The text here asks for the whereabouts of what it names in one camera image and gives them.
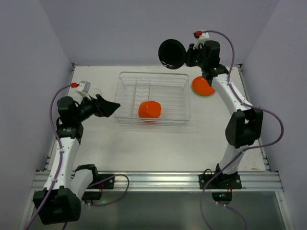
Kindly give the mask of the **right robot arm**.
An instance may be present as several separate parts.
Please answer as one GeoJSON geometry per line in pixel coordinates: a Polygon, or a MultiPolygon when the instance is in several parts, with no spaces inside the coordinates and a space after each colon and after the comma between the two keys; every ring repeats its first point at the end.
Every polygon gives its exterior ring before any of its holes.
{"type": "Polygon", "coordinates": [[[202,189],[227,189],[231,186],[240,189],[238,166],[244,149],[260,137],[263,112],[252,108],[239,90],[232,86],[230,71],[220,64],[219,55],[220,44],[212,40],[199,45],[190,44],[187,50],[186,65],[201,68],[203,78],[222,98],[231,116],[225,128],[228,145],[224,156],[213,174],[204,173],[200,177],[200,186],[202,189]]]}

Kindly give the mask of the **orange plate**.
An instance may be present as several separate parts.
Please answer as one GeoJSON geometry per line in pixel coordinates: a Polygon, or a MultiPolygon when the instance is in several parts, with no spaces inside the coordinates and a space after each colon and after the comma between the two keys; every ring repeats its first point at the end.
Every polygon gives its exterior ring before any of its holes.
{"type": "Polygon", "coordinates": [[[201,96],[210,96],[215,93],[215,89],[202,76],[198,76],[192,81],[192,89],[201,96]]]}

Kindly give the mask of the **black plate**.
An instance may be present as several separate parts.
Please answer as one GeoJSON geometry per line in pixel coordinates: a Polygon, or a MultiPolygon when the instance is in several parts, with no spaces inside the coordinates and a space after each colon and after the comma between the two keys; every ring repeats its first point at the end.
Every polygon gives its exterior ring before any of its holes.
{"type": "Polygon", "coordinates": [[[186,50],[178,40],[167,39],[159,46],[158,57],[167,69],[178,69],[185,64],[186,50]]]}

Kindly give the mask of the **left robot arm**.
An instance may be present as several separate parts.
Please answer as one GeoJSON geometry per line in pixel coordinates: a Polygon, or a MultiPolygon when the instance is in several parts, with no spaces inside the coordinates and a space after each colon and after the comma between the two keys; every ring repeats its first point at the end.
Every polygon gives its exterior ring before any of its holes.
{"type": "Polygon", "coordinates": [[[119,103],[109,102],[101,95],[84,97],[76,104],[72,97],[57,101],[59,118],[56,125],[57,150],[48,180],[42,190],[34,193],[33,202],[42,224],[77,221],[81,215],[82,196],[87,187],[97,182],[94,164],[73,163],[83,136],[82,122],[91,116],[110,117],[119,103]]]}

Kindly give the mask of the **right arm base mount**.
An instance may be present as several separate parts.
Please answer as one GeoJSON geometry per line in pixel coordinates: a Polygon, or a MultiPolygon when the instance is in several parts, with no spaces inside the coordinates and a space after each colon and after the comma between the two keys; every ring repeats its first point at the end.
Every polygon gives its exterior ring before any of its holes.
{"type": "MultiPolygon", "coordinates": [[[[210,169],[206,169],[203,173],[199,174],[198,179],[200,189],[203,189],[206,183],[218,172],[219,170],[217,168],[214,172],[210,169]]],[[[224,192],[212,192],[212,198],[215,202],[229,205],[233,198],[233,190],[242,189],[242,183],[237,172],[231,175],[220,174],[209,183],[207,189],[224,190],[224,192]]]]}

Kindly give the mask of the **green plate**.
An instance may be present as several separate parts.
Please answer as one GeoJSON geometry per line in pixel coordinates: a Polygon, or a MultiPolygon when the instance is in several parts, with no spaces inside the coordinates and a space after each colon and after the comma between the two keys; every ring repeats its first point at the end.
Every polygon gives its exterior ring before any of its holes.
{"type": "Polygon", "coordinates": [[[200,96],[211,96],[215,93],[215,89],[209,85],[192,85],[193,91],[200,96]]]}

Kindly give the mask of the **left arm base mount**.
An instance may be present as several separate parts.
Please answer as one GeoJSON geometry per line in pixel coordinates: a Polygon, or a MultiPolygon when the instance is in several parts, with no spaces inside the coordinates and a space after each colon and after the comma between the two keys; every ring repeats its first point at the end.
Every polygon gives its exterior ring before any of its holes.
{"type": "Polygon", "coordinates": [[[114,174],[99,174],[96,179],[87,187],[82,196],[82,201],[93,204],[102,198],[104,190],[114,188],[114,174]]]}

